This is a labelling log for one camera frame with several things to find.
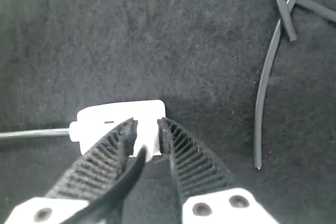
cable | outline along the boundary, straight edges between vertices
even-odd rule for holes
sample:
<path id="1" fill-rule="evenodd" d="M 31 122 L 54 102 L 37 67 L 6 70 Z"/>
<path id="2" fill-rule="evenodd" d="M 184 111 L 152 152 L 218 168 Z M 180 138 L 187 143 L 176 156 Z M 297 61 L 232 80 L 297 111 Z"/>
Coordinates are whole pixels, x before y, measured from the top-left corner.
<path id="1" fill-rule="evenodd" d="M 287 0 L 287 6 L 289 12 L 293 10 L 296 0 Z M 269 44 L 268 51 L 266 54 L 264 66 L 262 68 L 257 100 L 256 100 L 256 110 L 255 110 L 255 126 L 254 126 L 254 166 L 258 169 L 262 166 L 262 156 L 261 156 L 261 129 L 262 129 L 262 112 L 264 110 L 264 102 L 266 89 L 268 84 L 269 75 L 272 69 L 275 54 L 277 52 L 281 35 L 281 19 L 278 20 L 277 26 L 273 33 L 272 40 Z"/>
<path id="2" fill-rule="evenodd" d="M 0 140 L 14 139 L 14 138 L 30 138 L 30 137 L 49 137 L 49 136 L 68 136 L 69 129 L 47 129 L 47 130 L 33 130 L 33 131 L 14 131 L 0 133 Z"/>
<path id="3" fill-rule="evenodd" d="M 279 8 L 279 13 L 281 16 L 283 26 L 287 32 L 289 40 L 294 41 L 297 39 L 297 35 L 294 30 L 293 22 L 287 8 L 286 0 L 276 0 L 276 1 Z"/>
<path id="4" fill-rule="evenodd" d="M 143 146 L 132 167 L 124 173 L 117 181 L 115 186 L 104 194 L 101 198 L 95 200 L 83 210 L 75 213 L 62 224 L 91 224 L 98 223 L 124 200 L 127 194 L 132 190 L 138 181 L 146 161 L 147 148 Z"/>
<path id="5" fill-rule="evenodd" d="M 296 4 L 336 23 L 336 12 L 324 7 L 323 5 L 320 5 L 312 0 L 297 0 Z"/>

gray cable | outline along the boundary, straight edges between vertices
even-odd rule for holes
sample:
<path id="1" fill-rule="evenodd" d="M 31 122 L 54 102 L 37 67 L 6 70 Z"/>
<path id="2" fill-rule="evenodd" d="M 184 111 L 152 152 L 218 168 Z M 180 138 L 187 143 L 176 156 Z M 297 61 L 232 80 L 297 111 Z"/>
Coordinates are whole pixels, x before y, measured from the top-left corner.
<path id="1" fill-rule="evenodd" d="M 69 129 L 47 129 L 33 131 L 15 131 L 0 133 L 0 140 L 30 137 L 69 136 Z"/>
<path id="2" fill-rule="evenodd" d="M 286 0 L 276 0 L 279 8 L 282 24 L 287 32 L 290 41 L 297 39 L 296 32 L 294 30 L 293 22 L 290 17 Z"/>
<path id="3" fill-rule="evenodd" d="M 287 6 L 289 12 L 293 10 L 296 0 L 287 0 Z M 264 101 L 266 95 L 266 89 L 268 84 L 269 75 L 273 65 L 274 57 L 277 52 L 281 36 L 281 19 L 278 20 L 277 26 L 273 33 L 272 40 L 269 44 L 268 51 L 266 54 L 264 66 L 262 68 L 257 101 L 255 110 L 255 125 L 254 125 L 254 166 L 258 169 L 262 166 L 262 156 L 261 156 L 261 129 L 262 129 L 262 112 L 264 110 Z"/>
<path id="4" fill-rule="evenodd" d="M 336 12 L 324 7 L 323 5 L 320 5 L 312 0 L 297 0 L 296 4 L 336 23 Z"/>

white connector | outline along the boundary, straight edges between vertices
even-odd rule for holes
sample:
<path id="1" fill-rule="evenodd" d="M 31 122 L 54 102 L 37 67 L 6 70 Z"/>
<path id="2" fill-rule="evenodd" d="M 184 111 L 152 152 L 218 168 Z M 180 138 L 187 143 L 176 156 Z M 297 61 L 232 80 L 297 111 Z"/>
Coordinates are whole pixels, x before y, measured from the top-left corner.
<path id="1" fill-rule="evenodd" d="M 109 103 L 85 108 L 77 113 L 77 121 L 69 126 L 70 139 L 79 142 L 84 155 L 96 142 L 118 124 L 129 118 L 138 121 L 133 156 L 145 145 L 146 161 L 160 155 L 158 119 L 166 116 L 161 100 Z"/>

dark carpet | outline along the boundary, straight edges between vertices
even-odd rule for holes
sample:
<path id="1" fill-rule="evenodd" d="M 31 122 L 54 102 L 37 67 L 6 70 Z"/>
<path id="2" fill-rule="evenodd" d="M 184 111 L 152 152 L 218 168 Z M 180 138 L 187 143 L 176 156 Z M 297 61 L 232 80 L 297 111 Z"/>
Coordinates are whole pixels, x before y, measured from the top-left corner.
<path id="1" fill-rule="evenodd" d="M 314 0 L 336 10 L 335 0 Z M 280 222 L 336 219 L 336 25 L 296 7 L 252 165 L 275 0 L 0 0 L 0 131 L 68 126 L 87 106 L 162 99 Z M 67 138 L 0 143 L 0 222 L 80 155 Z M 176 223 L 169 165 L 149 165 L 124 223 Z"/>

black cable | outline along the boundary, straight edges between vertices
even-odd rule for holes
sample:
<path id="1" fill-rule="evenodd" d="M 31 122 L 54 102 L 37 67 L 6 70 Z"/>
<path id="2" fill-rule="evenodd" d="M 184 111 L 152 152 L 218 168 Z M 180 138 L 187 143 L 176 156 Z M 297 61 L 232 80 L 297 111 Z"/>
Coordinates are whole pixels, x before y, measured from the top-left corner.
<path id="1" fill-rule="evenodd" d="M 323 5 L 320 5 L 312 0 L 297 0 L 296 4 L 336 23 L 336 12 L 324 7 Z"/>
<path id="2" fill-rule="evenodd" d="M 287 8 L 286 0 L 276 0 L 276 2 L 279 8 L 282 24 L 287 32 L 289 40 L 294 41 L 297 39 L 297 36 Z"/>
<path id="3" fill-rule="evenodd" d="M 295 5 L 296 0 L 287 0 L 288 11 L 291 12 Z M 262 166 L 262 156 L 261 156 L 261 130 L 262 130 L 262 112 L 264 110 L 264 102 L 266 89 L 268 84 L 269 75 L 272 69 L 275 54 L 277 52 L 281 36 L 281 19 L 278 20 L 277 26 L 273 33 L 272 40 L 269 44 L 268 51 L 266 54 L 264 66 L 262 68 L 257 100 L 256 100 L 256 110 L 255 110 L 255 121 L 254 121 L 254 166 L 258 169 Z"/>
<path id="4" fill-rule="evenodd" d="M 146 161 L 147 148 L 143 146 L 132 167 L 124 173 L 115 186 L 95 200 L 86 208 L 75 213 L 62 224 L 92 224 L 97 223 L 112 213 L 118 205 L 125 199 L 138 181 Z"/>

